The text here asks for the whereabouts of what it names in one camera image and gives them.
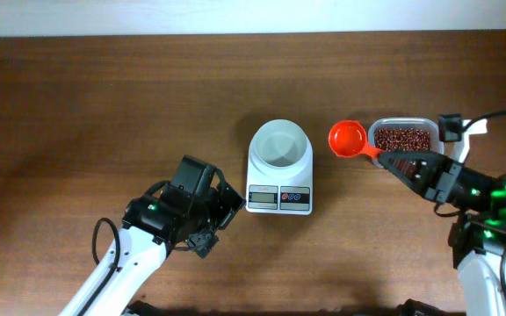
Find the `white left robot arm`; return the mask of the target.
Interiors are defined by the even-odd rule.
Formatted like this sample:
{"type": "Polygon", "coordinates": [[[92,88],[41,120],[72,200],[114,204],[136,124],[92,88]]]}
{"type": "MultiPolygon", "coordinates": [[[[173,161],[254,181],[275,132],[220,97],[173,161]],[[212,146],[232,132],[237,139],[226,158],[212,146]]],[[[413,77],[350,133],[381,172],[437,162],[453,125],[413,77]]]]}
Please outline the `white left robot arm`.
{"type": "Polygon", "coordinates": [[[62,310],[64,315],[128,315],[130,302],[174,251],[206,258],[246,201],[208,162],[186,155],[170,181],[131,200],[97,267],[62,310]]]}

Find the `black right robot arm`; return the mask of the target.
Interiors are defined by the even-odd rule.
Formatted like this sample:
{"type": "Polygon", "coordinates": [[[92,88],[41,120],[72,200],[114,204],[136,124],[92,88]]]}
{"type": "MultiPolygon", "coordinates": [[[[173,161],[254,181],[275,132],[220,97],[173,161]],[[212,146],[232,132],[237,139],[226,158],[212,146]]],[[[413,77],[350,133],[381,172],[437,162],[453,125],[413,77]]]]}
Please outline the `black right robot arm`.
{"type": "Polygon", "coordinates": [[[466,314],[506,315],[506,174],[487,176],[435,152],[384,152],[378,158],[421,198],[454,207],[448,244],[466,314]]]}

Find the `orange measuring scoop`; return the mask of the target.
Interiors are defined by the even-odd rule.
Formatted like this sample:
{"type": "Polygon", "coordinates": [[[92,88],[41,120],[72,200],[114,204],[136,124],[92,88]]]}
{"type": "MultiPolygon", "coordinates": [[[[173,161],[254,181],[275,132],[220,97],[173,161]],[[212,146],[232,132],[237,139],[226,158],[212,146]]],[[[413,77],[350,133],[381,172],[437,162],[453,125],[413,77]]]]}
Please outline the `orange measuring scoop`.
{"type": "Polygon", "coordinates": [[[372,146],[366,130],[356,120],[343,120],[334,124],[328,137],[329,147],[338,157],[351,158],[364,154],[377,160],[383,150],[372,146]]]}

